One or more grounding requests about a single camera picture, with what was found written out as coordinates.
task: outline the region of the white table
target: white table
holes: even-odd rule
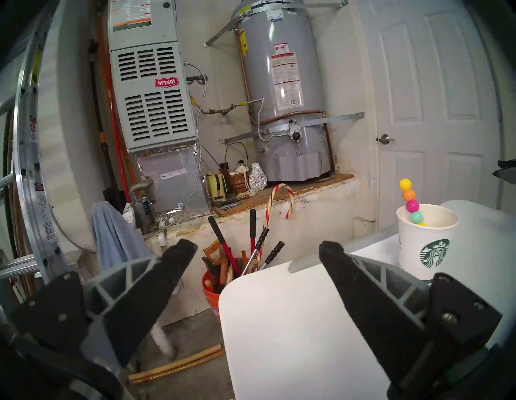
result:
[[[460,218],[444,272],[502,313],[488,346],[503,343],[516,319],[516,217],[462,200],[443,206]],[[397,265],[395,231],[345,249]],[[219,310],[237,400],[386,398],[389,379],[316,255],[235,280]]]

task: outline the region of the bryant logo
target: bryant logo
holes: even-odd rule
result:
[[[161,78],[154,80],[154,86],[157,88],[169,88],[170,86],[179,85],[179,79],[175,76],[173,78]]]

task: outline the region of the yellow appliance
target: yellow appliance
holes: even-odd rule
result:
[[[225,196],[228,194],[228,188],[226,186],[224,175],[220,172],[211,172],[208,174],[208,191],[209,197],[214,200],[225,200]]]

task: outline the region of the concrete floor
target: concrete floor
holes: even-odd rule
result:
[[[163,327],[179,360],[216,344],[224,347],[219,321],[211,310]],[[138,351],[141,370],[171,362],[147,336]],[[226,356],[189,370],[137,385],[144,400],[231,400],[235,398]]]

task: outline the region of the white door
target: white door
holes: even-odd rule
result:
[[[470,200],[496,207],[496,94],[478,32],[458,0],[357,0],[378,119],[380,227],[404,204]]]

